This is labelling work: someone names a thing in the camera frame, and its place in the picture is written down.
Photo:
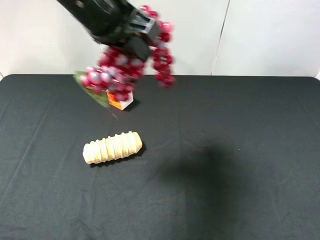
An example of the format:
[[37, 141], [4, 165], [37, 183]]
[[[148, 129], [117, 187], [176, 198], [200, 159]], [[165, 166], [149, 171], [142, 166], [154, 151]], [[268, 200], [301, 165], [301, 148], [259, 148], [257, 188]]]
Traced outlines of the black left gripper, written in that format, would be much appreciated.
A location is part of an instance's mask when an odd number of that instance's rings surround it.
[[157, 21], [126, 0], [59, 0], [99, 44], [123, 48], [146, 62], [148, 43], [160, 36]]

